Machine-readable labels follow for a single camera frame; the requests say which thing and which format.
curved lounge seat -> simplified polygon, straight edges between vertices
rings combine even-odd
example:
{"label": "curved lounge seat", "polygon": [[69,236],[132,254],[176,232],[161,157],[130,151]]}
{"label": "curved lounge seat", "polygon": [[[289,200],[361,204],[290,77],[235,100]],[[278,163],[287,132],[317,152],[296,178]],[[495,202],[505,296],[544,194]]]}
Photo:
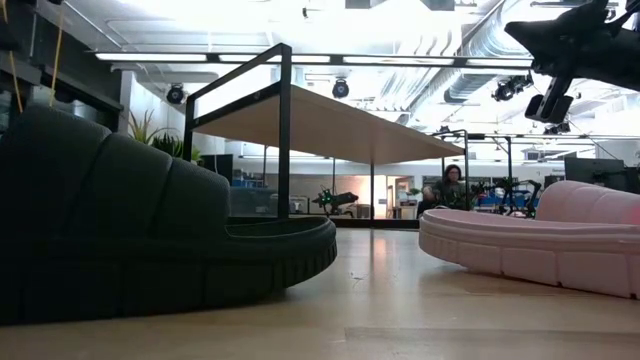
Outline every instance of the curved lounge seat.
{"label": "curved lounge seat", "polygon": [[470,269],[622,297],[640,294],[640,196],[563,181],[537,220],[429,210],[420,248]]}
{"label": "curved lounge seat", "polygon": [[336,257],[326,218],[229,226],[222,177],[43,107],[0,139],[0,323],[246,303]]}

wooden floor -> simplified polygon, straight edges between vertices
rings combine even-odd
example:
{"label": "wooden floor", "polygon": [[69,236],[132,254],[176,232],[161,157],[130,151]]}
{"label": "wooden floor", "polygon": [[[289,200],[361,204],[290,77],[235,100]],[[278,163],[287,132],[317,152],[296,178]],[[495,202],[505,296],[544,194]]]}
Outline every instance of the wooden floor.
{"label": "wooden floor", "polygon": [[338,241],[328,270],[279,299],[0,328],[0,359],[640,359],[640,301],[473,274],[422,253],[415,232]]}

pink sofa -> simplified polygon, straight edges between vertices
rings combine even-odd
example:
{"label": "pink sofa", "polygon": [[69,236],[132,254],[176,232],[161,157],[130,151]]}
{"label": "pink sofa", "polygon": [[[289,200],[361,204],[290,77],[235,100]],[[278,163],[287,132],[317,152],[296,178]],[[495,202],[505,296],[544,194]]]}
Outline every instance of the pink sofa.
{"label": "pink sofa", "polygon": [[428,210],[420,248],[482,272],[640,296],[640,195],[562,181],[543,193],[536,215]]}

person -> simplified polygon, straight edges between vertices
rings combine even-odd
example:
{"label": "person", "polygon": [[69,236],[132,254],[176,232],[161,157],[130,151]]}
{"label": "person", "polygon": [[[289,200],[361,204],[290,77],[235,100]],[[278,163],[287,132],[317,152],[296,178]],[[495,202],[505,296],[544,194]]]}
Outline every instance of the person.
{"label": "person", "polygon": [[452,194],[460,195],[462,191],[462,170],[458,165],[451,164],[444,170],[442,180],[438,180],[434,186],[435,195],[440,205],[452,206],[448,204],[448,199]]}
{"label": "person", "polygon": [[422,201],[418,203],[418,211],[416,216],[420,219],[422,213],[426,210],[433,209],[436,206],[436,196],[429,186],[422,188]]}

dark hair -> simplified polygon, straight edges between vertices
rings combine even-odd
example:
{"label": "dark hair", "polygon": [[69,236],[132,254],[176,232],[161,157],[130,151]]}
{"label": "dark hair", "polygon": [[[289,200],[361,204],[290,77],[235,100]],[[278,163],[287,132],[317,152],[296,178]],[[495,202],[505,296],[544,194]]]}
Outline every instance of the dark hair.
{"label": "dark hair", "polygon": [[451,180],[449,180],[449,172],[451,172],[451,170],[456,169],[458,170],[458,174],[460,174],[460,176],[458,177],[458,180],[462,180],[462,170],[460,169],[460,167],[458,165],[455,164],[451,164],[449,166],[447,166],[446,169],[444,169],[444,174],[442,175],[442,182],[445,184],[450,184]]}

